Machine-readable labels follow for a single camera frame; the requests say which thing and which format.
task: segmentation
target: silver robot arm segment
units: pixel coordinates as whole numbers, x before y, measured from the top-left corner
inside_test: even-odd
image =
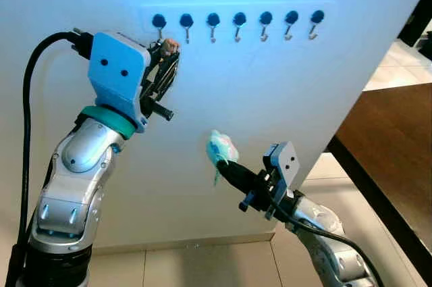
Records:
[[[342,222],[330,209],[300,197],[294,208],[294,218],[304,224],[345,236]],[[378,286],[363,258],[351,246],[319,236],[292,224],[286,228],[297,235],[307,248],[324,287]]]
[[[124,140],[92,118],[66,137],[53,154],[53,172],[40,194],[30,245],[46,253],[72,253],[96,236],[104,185]]]

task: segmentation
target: white wall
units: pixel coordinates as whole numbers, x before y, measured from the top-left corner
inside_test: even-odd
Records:
[[[298,188],[359,96],[418,0],[0,0],[0,232],[15,238],[22,158],[22,76],[37,43],[53,32],[79,27],[117,30],[148,43],[156,39],[151,16],[163,13],[163,31],[184,43],[180,14],[195,20],[183,44],[178,78],[164,98],[171,122],[152,116],[133,137],[110,179],[96,246],[249,234],[274,224],[263,213],[238,211],[243,197],[226,182],[213,187],[205,155],[211,129],[226,132],[240,163],[260,170],[261,155],[291,140],[301,169]],[[284,15],[296,9],[293,39],[283,40]],[[319,36],[307,39],[308,18],[326,15]],[[234,42],[235,12],[246,13],[242,40]],[[262,11],[273,13],[269,39],[259,40]],[[217,42],[205,24],[221,16]],[[32,83],[32,207],[54,146],[95,97],[88,62],[67,43],[50,48]]]

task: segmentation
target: blue hook cap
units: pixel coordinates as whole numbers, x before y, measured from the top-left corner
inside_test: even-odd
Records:
[[[156,14],[153,16],[152,24],[156,28],[163,28],[167,24],[167,21],[161,14]]]
[[[246,23],[246,15],[242,12],[236,13],[232,21],[237,26],[243,26]]]
[[[207,23],[211,27],[216,27],[217,25],[219,25],[220,22],[221,22],[221,20],[219,19],[219,16],[214,12],[209,14],[209,16],[207,17]]]
[[[288,12],[285,16],[285,22],[290,25],[296,22],[297,19],[298,19],[298,12],[295,10]]]
[[[311,22],[314,22],[316,24],[319,24],[324,19],[324,13],[322,10],[317,10],[313,13],[312,17],[310,18]]]
[[[273,16],[271,15],[271,13],[268,11],[265,11],[261,14],[261,16],[259,18],[259,22],[262,23],[263,25],[268,25],[271,23],[272,19],[273,19]]]
[[[182,14],[182,17],[180,18],[180,25],[183,27],[191,27],[193,24],[194,20],[190,14]]]

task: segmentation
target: wooden table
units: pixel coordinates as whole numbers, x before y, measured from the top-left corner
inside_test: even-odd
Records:
[[[328,149],[432,286],[432,84],[364,92]]]

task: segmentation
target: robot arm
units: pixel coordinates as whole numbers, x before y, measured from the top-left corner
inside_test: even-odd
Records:
[[[330,209],[318,205],[299,191],[287,189],[300,167],[290,142],[272,145],[264,154],[266,170],[257,175],[220,155],[221,145],[235,149],[231,141],[214,137],[209,141],[208,153],[220,174],[234,187],[246,194],[239,208],[249,206],[264,211],[286,223],[306,247],[313,265],[325,287],[376,287],[382,282],[373,264],[352,241],[345,237],[339,217]]]
[[[25,267],[24,257],[12,260],[13,252],[6,286],[87,286],[103,189],[116,155],[133,133],[144,132],[153,112],[167,120],[173,116],[158,101],[176,76],[176,42],[148,50],[119,33],[66,34],[72,48],[90,60],[96,105],[82,110],[51,156],[25,240]]]

